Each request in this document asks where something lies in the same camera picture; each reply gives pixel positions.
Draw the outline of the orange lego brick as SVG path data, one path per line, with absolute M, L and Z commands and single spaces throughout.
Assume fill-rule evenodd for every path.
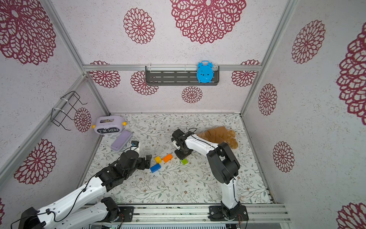
M 167 163 L 167 162 L 169 162 L 170 160 L 172 160 L 173 159 L 173 156 L 172 156 L 172 154 L 168 154 L 167 156 L 165 156 L 164 158 L 163 158 L 163 162 L 164 163 Z

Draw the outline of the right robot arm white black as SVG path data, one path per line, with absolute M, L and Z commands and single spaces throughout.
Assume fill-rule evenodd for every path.
M 174 153 L 180 160 L 194 151 L 205 156 L 214 178 L 220 183 L 220 206 L 210 206 L 208 218 L 211 221 L 248 221 L 247 209 L 240 203 L 236 187 L 240 164 L 230 146 L 225 142 L 217 144 L 204 140 L 194 132 L 184 133 L 180 129 L 173 132 L 171 140 L 176 147 Z

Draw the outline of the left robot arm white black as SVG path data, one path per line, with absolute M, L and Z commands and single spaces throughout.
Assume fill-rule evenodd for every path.
M 16 221 L 20 229 L 71 229 L 95 222 L 124 219 L 118 204 L 106 193 L 123 184 L 136 170 L 149 169 L 152 156 L 136 150 L 123 152 L 86 184 L 40 209 L 30 207 Z

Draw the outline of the yellow square lego brick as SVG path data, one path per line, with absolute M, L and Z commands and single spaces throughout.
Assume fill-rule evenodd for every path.
M 157 163 L 157 164 L 162 163 L 162 159 L 161 159 L 159 156 L 157 156 L 157 157 L 155 158 L 155 161 L 156 161 L 156 163 Z

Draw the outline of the green lego brick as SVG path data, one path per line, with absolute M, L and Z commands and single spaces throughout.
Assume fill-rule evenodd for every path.
M 183 160 L 181 160 L 181 162 L 183 165 L 186 165 L 188 163 L 187 159 L 183 159 Z

